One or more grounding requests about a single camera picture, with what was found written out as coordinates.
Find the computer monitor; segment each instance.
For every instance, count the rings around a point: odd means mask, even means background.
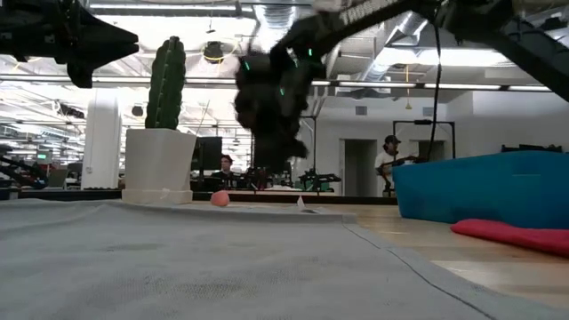
[[[221,137],[197,138],[194,155],[192,156],[191,169],[220,170],[222,143],[223,140]]]

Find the white pillar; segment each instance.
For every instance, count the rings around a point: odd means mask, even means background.
[[[93,90],[87,109],[81,189],[117,188],[122,129],[118,90]]]

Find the white planter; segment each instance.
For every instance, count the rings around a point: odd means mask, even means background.
[[[169,129],[126,132],[123,201],[131,204],[192,202],[189,174],[196,136]]]

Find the pink ball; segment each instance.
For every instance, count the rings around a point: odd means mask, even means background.
[[[229,194],[227,191],[222,190],[214,193],[211,200],[213,205],[227,206],[229,204]]]

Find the black cable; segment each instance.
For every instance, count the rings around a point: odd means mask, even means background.
[[[435,27],[435,39],[437,42],[437,56],[438,56],[438,65],[437,65],[437,82],[435,84],[435,102],[433,104],[433,126],[430,130],[430,142],[429,142],[429,151],[427,152],[427,161],[430,159],[430,153],[433,150],[433,143],[435,142],[435,133],[437,130],[437,107],[438,107],[438,93],[440,91],[440,84],[441,84],[441,75],[443,75],[443,66],[441,64],[441,37],[438,32],[438,27]]]

